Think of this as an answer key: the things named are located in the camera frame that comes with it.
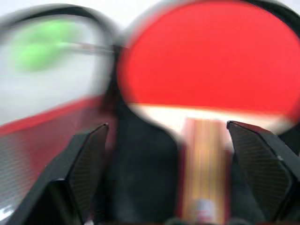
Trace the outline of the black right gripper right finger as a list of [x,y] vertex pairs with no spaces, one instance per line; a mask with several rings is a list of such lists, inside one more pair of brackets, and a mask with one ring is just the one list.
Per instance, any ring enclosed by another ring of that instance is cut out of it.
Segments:
[[264,217],[300,223],[300,157],[277,135],[229,121],[234,153]]

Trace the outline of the red table tennis paddle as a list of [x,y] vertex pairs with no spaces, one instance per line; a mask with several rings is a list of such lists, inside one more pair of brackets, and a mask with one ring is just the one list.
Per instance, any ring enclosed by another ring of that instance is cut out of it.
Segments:
[[120,53],[113,218],[165,225],[270,222],[234,153],[229,121],[300,157],[300,15],[271,0],[162,8]]

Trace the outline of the black paddle case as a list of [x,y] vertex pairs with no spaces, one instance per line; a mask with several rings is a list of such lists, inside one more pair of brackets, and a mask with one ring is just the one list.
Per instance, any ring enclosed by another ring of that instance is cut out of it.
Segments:
[[72,137],[104,123],[109,127],[104,168],[86,222],[165,225],[119,221],[112,211],[120,131],[118,62],[147,16],[128,34],[119,34],[99,12],[69,4],[33,7],[0,20],[0,220],[6,225],[14,225],[15,210]]

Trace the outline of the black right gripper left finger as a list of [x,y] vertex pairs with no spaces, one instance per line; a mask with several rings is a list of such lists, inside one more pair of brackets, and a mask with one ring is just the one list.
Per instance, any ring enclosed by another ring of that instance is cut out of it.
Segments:
[[14,212],[14,225],[84,225],[104,168],[108,124],[74,135]]

